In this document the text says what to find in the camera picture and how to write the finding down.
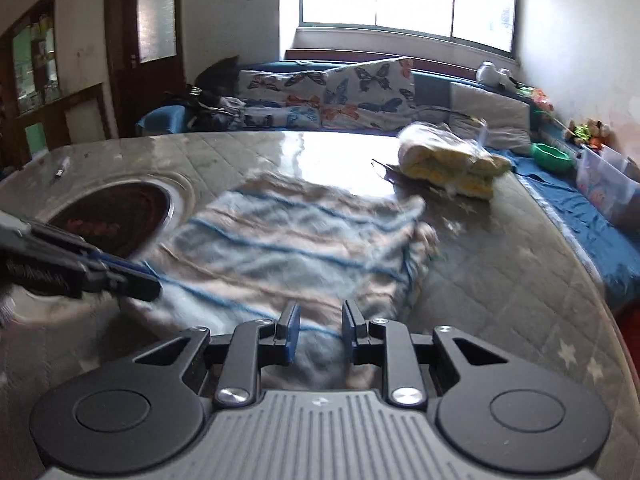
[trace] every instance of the green bowl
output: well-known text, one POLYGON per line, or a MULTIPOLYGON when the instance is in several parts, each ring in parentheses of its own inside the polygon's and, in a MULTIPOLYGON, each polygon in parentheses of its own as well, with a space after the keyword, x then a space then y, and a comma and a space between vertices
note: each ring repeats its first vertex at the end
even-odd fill
POLYGON ((574 162, 569 155, 546 144, 532 145, 531 155, 536 164, 549 173, 563 174, 574 167, 574 162))

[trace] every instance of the striped cloth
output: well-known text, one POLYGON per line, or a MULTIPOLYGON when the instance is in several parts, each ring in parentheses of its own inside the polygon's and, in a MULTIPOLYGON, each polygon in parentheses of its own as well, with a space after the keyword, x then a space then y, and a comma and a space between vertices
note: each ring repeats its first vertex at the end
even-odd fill
POLYGON ((403 319, 435 251, 418 219, 424 201, 353 196, 272 173, 220 195, 147 255, 162 282, 153 303, 131 308, 158 335, 190 326, 231 333, 242 322, 302 310, 296 361, 270 367, 262 384, 281 388, 369 386, 371 367, 349 367, 342 350, 342 302, 365 318, 403 319))

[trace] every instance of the black circular joint cover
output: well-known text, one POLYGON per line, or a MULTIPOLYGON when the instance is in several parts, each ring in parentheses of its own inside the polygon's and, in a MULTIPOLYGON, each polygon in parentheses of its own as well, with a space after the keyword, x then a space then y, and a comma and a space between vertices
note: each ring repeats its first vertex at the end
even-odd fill
POLYGON ((610 428, 598 396, 522 360, 466 368, 436 423, 463 454, 516 475, 592 465, 610 428))
POLYGON ((132 474, 198 435, 198 396, 168 367, 114 362, 47 392, 31 412, 43 462, 89 475, 132 474))

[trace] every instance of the orange butterfly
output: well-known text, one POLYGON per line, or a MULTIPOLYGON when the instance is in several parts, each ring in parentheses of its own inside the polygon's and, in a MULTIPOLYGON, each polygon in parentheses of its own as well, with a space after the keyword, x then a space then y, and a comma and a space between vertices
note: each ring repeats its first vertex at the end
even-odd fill
POLYGON ((329 119, 333 121, 338 115, 346 115, 351 119, 358 120, 360 118, 359 113, 357 112, 357 108, 355 106, 343 106, 340 108, 329 108, 327 110, 322 111, 322 116, 325 119, 329 119))
POLYGON ((311 99, 300 99, 293 94, 287 96, 287 106, 311 106, 312 108, 320 107, 320 98, 314 95, 311 99))
POLYGON ((401 59, 399 63, 402 67, 402 76, 409 79, 411 77, 411 69, 414 67, 414 60, 411 58, 401 59))

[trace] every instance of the blue sheet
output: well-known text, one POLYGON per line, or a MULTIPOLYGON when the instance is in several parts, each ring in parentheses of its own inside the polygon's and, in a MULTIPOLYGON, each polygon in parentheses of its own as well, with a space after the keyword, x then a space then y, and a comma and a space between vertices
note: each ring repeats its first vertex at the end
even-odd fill
POLYGON ((556 210, 596 265, 612 312, 640 296, 640 235, 613 227, 575 187, 573 178, 542 170, 530 157, 500 153, 514 163, 514 172, 556 210))

